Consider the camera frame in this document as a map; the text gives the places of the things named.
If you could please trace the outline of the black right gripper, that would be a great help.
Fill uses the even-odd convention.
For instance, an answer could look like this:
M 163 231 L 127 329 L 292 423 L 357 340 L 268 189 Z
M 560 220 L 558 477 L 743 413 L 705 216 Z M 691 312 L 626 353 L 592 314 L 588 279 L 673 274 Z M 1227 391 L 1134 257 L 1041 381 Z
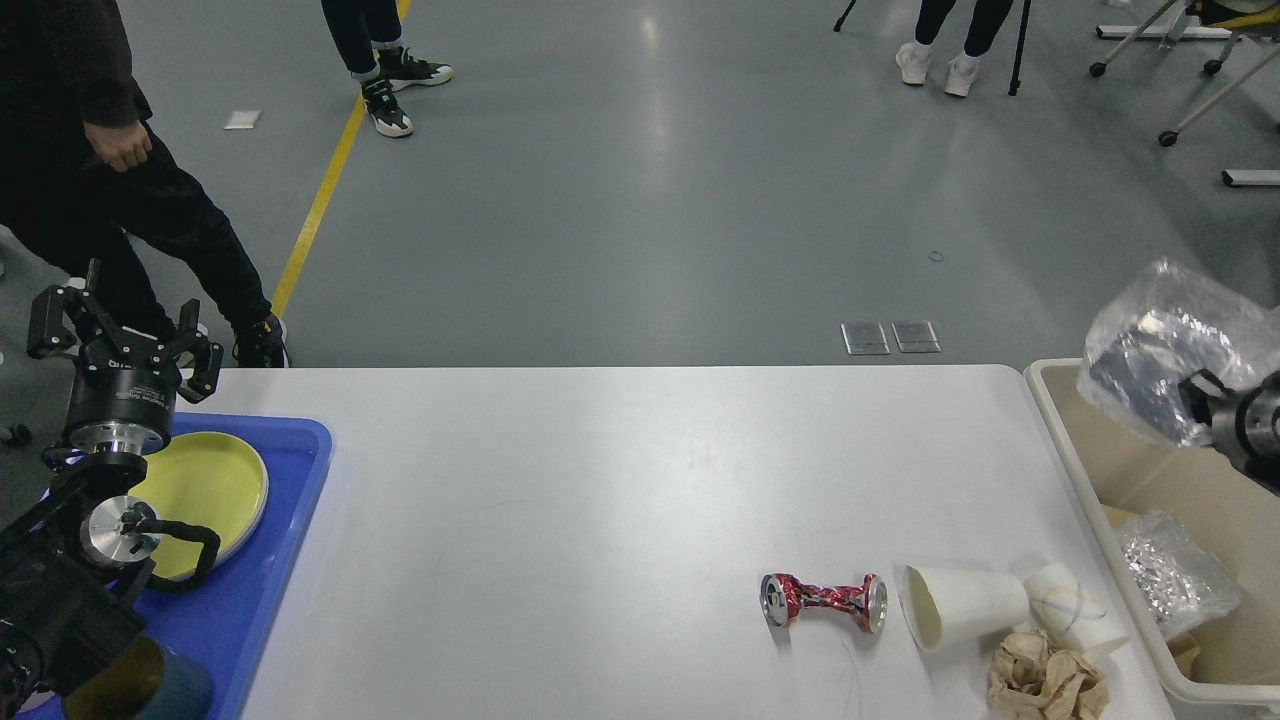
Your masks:
M 1228 387 L 1208 369 L 1193 372 L 1178 383 L 1178 389 L 1190 419 L 1210 427 L 1212 446 L 1225 456 L 1249 456 L 1242 434 L 1240 393 L 1228 393 Z

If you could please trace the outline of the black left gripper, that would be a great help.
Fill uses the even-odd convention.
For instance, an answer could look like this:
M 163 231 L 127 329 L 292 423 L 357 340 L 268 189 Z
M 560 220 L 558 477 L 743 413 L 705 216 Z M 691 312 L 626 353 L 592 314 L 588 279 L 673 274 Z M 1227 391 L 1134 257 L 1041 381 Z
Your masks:
M 177 396 L 201 404 L 216 392 L 224 346 L 198 322 L 200 301 L 180 306 L 175 334 L 160 343 L 160 365 L 125 360 L 122 327 L 101 305 L 101 261 L 90 260 L 83 284 L 52 284 L 31 305 L 28 356 L 68 357 L 76 378 L 67 411 L 67 446 L 78 451 L 160 451 L 172 442 Z M 183 379 L 178 361 L 192 361 Z

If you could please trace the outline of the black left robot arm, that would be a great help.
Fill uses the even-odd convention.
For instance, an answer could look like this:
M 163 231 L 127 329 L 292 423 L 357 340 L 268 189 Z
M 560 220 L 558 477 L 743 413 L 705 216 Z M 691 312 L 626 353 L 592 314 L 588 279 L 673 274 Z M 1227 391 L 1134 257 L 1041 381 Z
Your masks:
M 82 286 L 52 284 L 32 304 L 28 355 L 67 357 L 76 377 L 49 492 L 3 530 L 5 717 L 97 676 L 145 629 L 141 592 L 198 588 L 221 544 L 132 489 L 169 446 L 177 400 L 216 391 L 224 350 L 200 328 L 196 300 L 170 340 L 123 327 L 99 297 L 100 272 L 91 260 Z

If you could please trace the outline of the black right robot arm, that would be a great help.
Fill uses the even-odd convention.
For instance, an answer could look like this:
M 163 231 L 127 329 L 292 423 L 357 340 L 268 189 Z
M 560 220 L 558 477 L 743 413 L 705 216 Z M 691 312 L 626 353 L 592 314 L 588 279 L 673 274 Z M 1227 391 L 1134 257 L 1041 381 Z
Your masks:
M 1178 384 L 1193 421 L 1206 427 L 1210 446 L 1244 477 L 1279 495 L 1279 372 L 1251 389 L 1228 388 L 1201 369 Z

